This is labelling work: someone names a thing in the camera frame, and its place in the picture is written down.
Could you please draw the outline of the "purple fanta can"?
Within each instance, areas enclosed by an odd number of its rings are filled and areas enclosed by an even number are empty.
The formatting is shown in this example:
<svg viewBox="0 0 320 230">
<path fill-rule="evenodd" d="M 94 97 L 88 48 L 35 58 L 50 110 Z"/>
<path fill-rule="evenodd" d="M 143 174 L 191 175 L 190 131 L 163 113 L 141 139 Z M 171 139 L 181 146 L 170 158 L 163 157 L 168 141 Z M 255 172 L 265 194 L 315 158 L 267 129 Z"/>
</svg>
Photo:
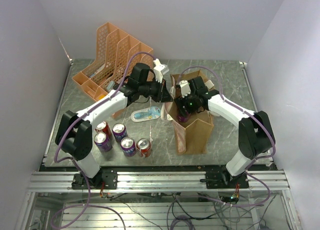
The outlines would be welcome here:
<svg viewBox="0 0 320 230">
<path fill-rule="evenodd" d="M 190 115 L 189 115 L 189 114 L 187 114 L 187 115 L 178 114 L 178 115 L 177 115 L 177 120 L 178 120 L 180 123 L 186 123 L 189 119 L 190 119 Z"/>
<path fill-rule="evenodd" d="M 107 153 L 113 148 L 109 137 L 104 132 L 96 133 L 93 141 L 101 153 Z"/>
<path fill-rule="evenodd" d="M 116 142 L 120 143 L 123 138 L 128 136 L 126 126 L 123 123 L 116 123 L 112 127 L 112 133 Z"/>
<path fill-rule="evenodd" d="M 137 152 L 134 139 L 128 136 L 121 140 L 120 147 L 126 157 L 133 157 Z"/>
</svg>

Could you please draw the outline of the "burlap canvas tote bag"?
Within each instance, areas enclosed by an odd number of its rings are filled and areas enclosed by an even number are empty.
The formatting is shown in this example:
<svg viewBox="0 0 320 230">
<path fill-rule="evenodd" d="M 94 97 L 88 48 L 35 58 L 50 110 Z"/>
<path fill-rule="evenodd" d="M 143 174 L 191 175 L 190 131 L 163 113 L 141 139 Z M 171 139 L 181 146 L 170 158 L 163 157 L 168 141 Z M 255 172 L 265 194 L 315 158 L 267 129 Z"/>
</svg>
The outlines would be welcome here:
<svg viewBox="0 0 320 230">
<path fill-rule="evenodd" d="M 213 116 L 209 113 L 208 100 L 217 91 L 214 84 L 201 70 L 187 74 L 170 75 L 171 88 L 170 95 L 172 102 L 164 104 L 162 111 L 168 120 L 172 122 L 174 128 L 175 148 L 177 155 L 204 154 L 206 145 L 214 128 Z M 181 90 L 176 85 L 181 80 L 187 80 L 191 89 L 191 94 L 200 98 L 200 108 L 190 114 L 187 122 L 179 122 L 177 119 L 178 109 L 175 98 L 181 97 Z"/>
</svg>

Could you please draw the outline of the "red cola can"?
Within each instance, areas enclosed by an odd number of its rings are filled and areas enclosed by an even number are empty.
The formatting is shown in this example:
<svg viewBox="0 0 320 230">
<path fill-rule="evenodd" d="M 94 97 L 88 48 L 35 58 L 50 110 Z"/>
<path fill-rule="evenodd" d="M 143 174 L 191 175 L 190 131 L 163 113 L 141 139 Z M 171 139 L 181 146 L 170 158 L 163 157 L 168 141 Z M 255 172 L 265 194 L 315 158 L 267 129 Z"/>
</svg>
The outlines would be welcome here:
<svg viewBox="0 0 320 230">
<path fill-rule="evenodd" d="M 136 143 L 136 149 L 143 158 L 147 158 L 151 155 L 151 142 L 146 138 L 141 138 Z"/>
<path fill-rule="evenodd" d="M 103 121 L 101 123 L 99 123 L 96 128 L 95 128 L 95 131 L 97 133 L 99 132 L 103 132 L 105 133 L 109 138 L 112 136 L 112 131 L 108 125 L 108 123 L 106 121 Z"/>
</svg>

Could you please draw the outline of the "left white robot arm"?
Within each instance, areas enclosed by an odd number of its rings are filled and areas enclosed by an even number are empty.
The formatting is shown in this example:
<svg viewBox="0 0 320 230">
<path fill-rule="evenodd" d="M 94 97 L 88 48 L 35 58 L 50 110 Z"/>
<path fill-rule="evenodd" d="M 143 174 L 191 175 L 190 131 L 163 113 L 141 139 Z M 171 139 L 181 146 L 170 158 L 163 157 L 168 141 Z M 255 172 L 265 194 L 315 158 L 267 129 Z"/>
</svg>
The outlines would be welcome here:
<svg viewBox="0 0 320 230">
<path fill-rule="evenodd" d="M 68 110 L 62 115 L 55 143 L 81 169 L 89 188 L 96 189 L 102 183 L 102 176 L 98 173 L 100 166 L 91 153 L 93 133 L 98 124 L 125 109 L 140 96 L 150 97 L 157 103 L 173 100 L 163 78 L 169 71 L 168 66 L 158 60 L 154 60 L 154 64 L 154 68 L 150 69 L 145 63 L 136 63 L 122 84 L 115 84 L 103 99 L 78 112 Z"/>
</svg>

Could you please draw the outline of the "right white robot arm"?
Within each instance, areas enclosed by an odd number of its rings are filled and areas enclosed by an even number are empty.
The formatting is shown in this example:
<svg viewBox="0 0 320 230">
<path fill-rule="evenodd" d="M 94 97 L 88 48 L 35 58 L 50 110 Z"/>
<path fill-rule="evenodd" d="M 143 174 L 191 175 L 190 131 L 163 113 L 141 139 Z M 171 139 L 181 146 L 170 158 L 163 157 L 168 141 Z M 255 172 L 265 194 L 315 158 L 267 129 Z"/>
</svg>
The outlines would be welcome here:
<svg viewBox="0 0 320 230">
<path fill-rule="evenodd" d="M 218 90 L 210 90 L 200 76 L 181 80 L 175 88 L 180 90 L 180 96 L 174 99 L 180 116 L 187 117 L 203 109 L 223 117 L 238 130 L 238 151 L 226 164 L 227 172 L 220 176 L 224 187 L 233 187 L 238 182 L 238 175 L 259 159 L 260 154 L 275 148 L 275 137 L 266 112 L 242 108 Z"/>
</svg>

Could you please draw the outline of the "blue correction tape package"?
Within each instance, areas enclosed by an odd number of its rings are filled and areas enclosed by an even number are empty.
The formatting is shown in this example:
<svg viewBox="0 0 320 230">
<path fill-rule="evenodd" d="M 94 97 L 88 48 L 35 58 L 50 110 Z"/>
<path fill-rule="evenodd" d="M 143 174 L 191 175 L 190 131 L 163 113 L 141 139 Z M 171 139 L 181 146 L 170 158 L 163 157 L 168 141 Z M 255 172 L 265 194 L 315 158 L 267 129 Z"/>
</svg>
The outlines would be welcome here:
<svg viewBox="0 0 320 230">
<path fill-rule="evenodd" d="M 134 111 L 130 118 L 135 123 L 156 120 L 161 117 L 161 109 L 157 106 L 150 106 L 141 110 Z"/>
</svg>

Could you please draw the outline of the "orange plastic file organizer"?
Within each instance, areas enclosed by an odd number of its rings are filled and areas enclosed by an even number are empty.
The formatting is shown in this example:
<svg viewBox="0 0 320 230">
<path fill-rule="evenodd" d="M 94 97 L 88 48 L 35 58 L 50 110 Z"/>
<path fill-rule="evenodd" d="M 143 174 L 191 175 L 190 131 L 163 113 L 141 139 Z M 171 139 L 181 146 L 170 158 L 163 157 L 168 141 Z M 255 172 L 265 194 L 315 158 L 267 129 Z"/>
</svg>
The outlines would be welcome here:
<svg viewBox="0 0 320 230">
<path fill-rule="evenodd" d="M 107 96 L 111 81 L 120 82 L 128 61 L 140 52 L 153 54 L 154 50 L 107 22 L 96 30 L 95 60 L 72 79 L 79 89 L 97 102 Z"/>
</svg>

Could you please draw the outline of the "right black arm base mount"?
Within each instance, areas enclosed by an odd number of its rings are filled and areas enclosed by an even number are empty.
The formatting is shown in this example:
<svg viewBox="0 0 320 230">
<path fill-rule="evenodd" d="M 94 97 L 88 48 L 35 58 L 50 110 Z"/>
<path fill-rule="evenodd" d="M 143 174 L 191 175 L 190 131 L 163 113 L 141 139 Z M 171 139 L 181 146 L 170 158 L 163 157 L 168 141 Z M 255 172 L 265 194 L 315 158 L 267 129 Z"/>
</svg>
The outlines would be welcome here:
<svg viewBox="0 0 320 230">
<path fill-rule="evenodd" d="M 227 171 L 207 171 L 204 178 L 199 180 L 206 184 L 207 189 L 248 189 L 249 182 L 246 174 L 231 176 Z"/>
</svg>

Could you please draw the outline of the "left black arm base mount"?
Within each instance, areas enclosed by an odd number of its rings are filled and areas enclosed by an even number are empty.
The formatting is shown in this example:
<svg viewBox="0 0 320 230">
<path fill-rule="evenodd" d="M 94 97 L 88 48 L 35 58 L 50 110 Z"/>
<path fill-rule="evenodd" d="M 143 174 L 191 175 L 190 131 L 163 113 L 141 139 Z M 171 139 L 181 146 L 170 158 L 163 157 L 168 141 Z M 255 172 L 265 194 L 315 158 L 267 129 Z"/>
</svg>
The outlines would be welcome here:
<svg viewBox="0 0 320 230">
<path fill-rule="evenodd" d="M 87 178 L 90 189 L 115 190 L 118 184 L 118 174 L 113 170 L 100 170 L 93 178 Z M 85 190 L 88 188 L 85 177 L 82 173 L 73 176 L 71 183 L 73 190 Z"/>
</svg>

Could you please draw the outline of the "aluminium frame rail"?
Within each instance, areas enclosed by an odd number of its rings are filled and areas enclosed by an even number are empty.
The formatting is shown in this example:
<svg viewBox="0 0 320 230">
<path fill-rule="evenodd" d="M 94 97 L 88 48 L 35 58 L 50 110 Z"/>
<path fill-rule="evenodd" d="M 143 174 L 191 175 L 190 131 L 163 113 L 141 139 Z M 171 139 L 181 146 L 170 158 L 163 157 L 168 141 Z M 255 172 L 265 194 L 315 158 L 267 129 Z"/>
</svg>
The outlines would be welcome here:
<svg viewBox="0 0 320 230">
<path fill-rule="evenodd" d="M 72 189 L 74 172 L 35 172 L 30 178 L 28 192 L 36 193 L 76 193 Z M 107 193 L 143 192 L 209 192 L 210 189 L 200 179 L 205 172 L 118 172 L 116 189 L 106 189 Z M 266 184 L 271 191 L 289 190 L 285 172 L 250 171 L 247 177 L 248 188 L 244 191 L 265 191 Z"/>
</svg>

